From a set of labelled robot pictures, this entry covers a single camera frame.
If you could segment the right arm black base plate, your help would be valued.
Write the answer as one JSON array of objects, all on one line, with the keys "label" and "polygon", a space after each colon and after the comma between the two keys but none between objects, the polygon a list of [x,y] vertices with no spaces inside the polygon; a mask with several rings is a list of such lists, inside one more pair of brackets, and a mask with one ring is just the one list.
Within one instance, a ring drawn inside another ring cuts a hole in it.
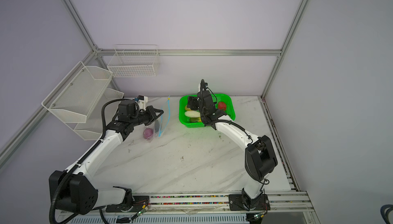
[{"label": "right arm black base plate", "polygon": [[229,208],[231,211],[269,211],[271,210],[268,195],[261,193],[257,198],[250,199],[246,194],[230,194]]}]

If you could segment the green plastic basket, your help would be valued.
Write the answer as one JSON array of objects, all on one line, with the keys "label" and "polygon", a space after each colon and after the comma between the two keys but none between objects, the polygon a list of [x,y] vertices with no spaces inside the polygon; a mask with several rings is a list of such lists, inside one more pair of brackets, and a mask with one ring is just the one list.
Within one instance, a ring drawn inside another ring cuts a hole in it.
[{"label": "green plastic basket", "polygon": [[[226,104],[226,113],[232,120],[235,120],[236,114],[232,104],[232,99],[226,94],[215,94],[211,95],[214,102],[216,102],[216,108],[218,108],[220,102]],[[188,97],[196,97],[196,95],[183,96],[179,101],[179,121],[187,128],[200,128],[204,127],[202,122],[191,122],[190,118],[185,115],[186,106],[188,104]]]}]

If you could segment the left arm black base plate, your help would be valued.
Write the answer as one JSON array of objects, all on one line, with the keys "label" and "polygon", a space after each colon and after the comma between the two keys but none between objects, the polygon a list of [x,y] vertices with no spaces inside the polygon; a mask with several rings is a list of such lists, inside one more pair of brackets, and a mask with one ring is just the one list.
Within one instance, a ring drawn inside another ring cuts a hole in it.
[{"label": "left arm black base plate", "polygon": [[136,213],[143,209],[144,205],[148,205],[150,197],[148,195],[133,195],[129,197],[125,202],[117,205],[109,205],[106,207],[105,211],[107,213],[116,212],[132,212]]}]

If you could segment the red toy pepper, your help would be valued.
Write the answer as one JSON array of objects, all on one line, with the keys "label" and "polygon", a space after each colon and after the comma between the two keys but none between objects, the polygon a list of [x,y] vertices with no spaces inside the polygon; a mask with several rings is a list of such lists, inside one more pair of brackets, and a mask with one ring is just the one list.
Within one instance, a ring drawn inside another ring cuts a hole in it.
[{"label": "red toy pepper", "polygon": [[226,103],[225,102],[219,102],[218,103],[218,109],[219,110],[223,110],[223,111],[226,111],[227,110],[227,105],[226,105]]}]

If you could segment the purple toy onion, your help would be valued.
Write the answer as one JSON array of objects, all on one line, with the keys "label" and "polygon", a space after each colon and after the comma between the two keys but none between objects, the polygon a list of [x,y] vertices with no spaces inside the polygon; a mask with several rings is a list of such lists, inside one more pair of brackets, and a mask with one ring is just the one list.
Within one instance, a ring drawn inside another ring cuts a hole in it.
[{"label": "purple toy onion", "polygon": [[155,132],[152,128],[146,127],[143,131],[143,138],[145,140],[152,140],[155,135]]}]

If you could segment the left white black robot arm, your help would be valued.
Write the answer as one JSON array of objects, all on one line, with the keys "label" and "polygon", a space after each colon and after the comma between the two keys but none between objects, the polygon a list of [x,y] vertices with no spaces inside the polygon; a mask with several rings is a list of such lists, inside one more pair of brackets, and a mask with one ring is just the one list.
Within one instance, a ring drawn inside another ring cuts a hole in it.
[{"label": "left white black robot arm", "polygon": [[140,125],[155,123],[164,111],[148,106],[147,99],[115,99],[101,109],[102,134],[100,138],[64,171],[54,171],[49,177],[51,204],[50,222],[55,223],[56,210],[70,212],[70,218],[85,215],[92,210],[118,206],[129,211],[135,201],[132,190],[124,187],[97,189],[92,178],[112,153]]}]

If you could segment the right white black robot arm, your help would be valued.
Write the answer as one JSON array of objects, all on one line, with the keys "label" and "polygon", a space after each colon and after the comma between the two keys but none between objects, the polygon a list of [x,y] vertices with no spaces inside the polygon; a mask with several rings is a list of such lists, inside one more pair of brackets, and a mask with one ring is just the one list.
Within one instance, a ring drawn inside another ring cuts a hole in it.
[{"label": "right white black robot arm", "polygon": [[242,189],[241,200],[246,210],[255,209],[260,203],[267,177],[278,165],[273,144],[267,136],[257,136],[233,121],[226,109],[219,108],[210,91],[202,89],[187,98],[187,108],[198,113],[206,127],[221,132],[233,140],[244,152],[245,171],[249,175]]}]

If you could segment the clear zip bag blue zipper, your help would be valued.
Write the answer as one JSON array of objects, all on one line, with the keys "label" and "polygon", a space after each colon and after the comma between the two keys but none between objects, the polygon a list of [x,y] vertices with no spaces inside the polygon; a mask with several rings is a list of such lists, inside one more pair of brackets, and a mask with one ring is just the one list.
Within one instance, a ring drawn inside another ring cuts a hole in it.
[{"label": "clear zip bag blue zipper", "polygon": [[167,98],[153,98],[148,102],[156,109],[163,110],[164,113],[160,115],[152,124],[145,126],[143,131],[143,138],[150,142],[156,138],[163,136],[171,116],[170,97]]}]

